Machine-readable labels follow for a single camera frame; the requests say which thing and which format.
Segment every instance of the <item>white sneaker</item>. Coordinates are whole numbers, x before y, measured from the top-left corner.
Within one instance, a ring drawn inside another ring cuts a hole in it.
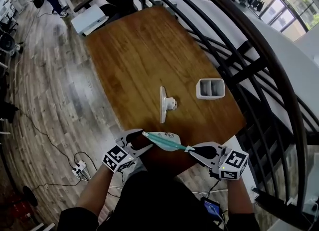
[[[61,13],[60,13],[60,18],[65,18],[65,17],[67,17],[69,14],[66,12],[66,11],[62,11]]]

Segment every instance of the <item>teal pen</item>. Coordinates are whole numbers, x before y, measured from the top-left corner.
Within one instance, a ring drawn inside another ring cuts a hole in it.
[[[186,150],[186,147],[183,146],[183,145],[180,145],[176,142],[173,142],[173,141],[170,141],[170,140],[167,140],[161,136],[158,136],[158,135],[155,135],[155,134],[152,134],[152,133],[148,133],[148,132],[143,132],[142,135],[144,135],[145,137],[149,138],[151,141],[153,142],[158,142],[158,143],[161,143],[161,144],[164,144],[165,146],[168,146],[168,147],[173,147],[173,148],[177,148],[177,149],[181,149],[181,150]]]

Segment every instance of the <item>power strip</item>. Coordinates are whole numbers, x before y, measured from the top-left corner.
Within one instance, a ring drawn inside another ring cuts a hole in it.
[[[73,174],[75,177],[80,178],[79,173],[83,172],[83,170],[86,168],[86,163],[80,160],[76,166],[72,169]]]

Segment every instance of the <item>black bag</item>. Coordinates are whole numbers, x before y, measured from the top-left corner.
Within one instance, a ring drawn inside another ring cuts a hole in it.
[[[44,0],[32,0],[35,7],[38,9],[42,7]]]

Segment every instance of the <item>black shirt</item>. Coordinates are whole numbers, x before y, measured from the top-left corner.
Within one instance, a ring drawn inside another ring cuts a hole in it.
[[[182,183],[139,172],[127,180],[113,214],[100,226],[98,217],[84,208],[61,213],[58,231],[115,231],[127,229],[221,230],[195,195]],[[258,231],[254,214],[229,216],[229,231]]]

